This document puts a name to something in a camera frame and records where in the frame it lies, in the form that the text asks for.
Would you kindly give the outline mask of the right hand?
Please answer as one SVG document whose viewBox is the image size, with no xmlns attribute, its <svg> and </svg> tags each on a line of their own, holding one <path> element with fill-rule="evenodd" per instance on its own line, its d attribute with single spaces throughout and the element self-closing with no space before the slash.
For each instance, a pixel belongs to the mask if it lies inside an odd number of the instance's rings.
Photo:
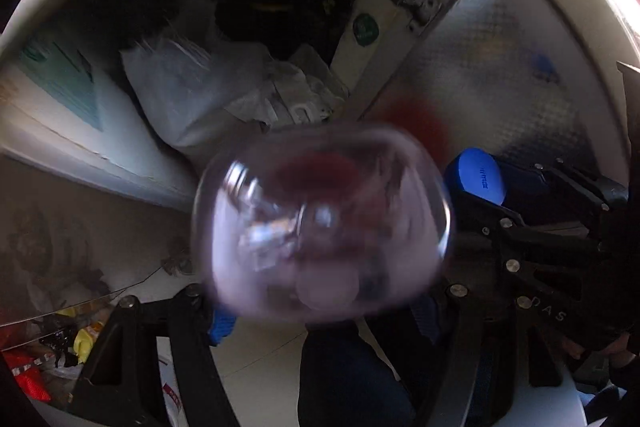
<svg viewBox="0 0 640 427">
<path fill-rule="evenodd" d="M 609 385 L 631 391 L 639 388 L 639 333 L 623 333 L 600 351 L 589 350 L 566 337 L 561 347 L 579 391 L 596 393 Z"/>
</svg>

